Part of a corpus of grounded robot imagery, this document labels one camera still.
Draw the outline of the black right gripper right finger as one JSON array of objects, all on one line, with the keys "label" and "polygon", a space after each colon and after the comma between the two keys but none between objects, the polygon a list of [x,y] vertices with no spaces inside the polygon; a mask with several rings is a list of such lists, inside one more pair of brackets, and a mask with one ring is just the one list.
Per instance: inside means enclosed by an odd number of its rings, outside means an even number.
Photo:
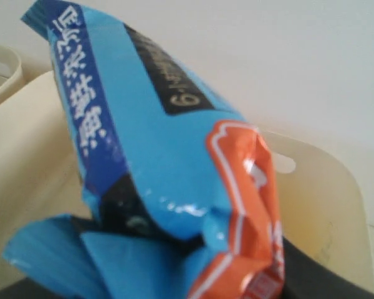
[{"label": "black right gripper right finger", "polygon": [[283,239],[285,282],[282,299],[374,299],[374,293],[349,282]]}]

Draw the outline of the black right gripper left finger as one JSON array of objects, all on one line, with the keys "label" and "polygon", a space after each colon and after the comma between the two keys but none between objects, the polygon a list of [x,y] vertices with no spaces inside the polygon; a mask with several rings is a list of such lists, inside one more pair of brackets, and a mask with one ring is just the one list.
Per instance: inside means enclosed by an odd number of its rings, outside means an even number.
[{"label": "black right gripper left finger", "polygon": [[0,298],[32,298],[34,284],[22,272],[12,269],[0,270]]}]

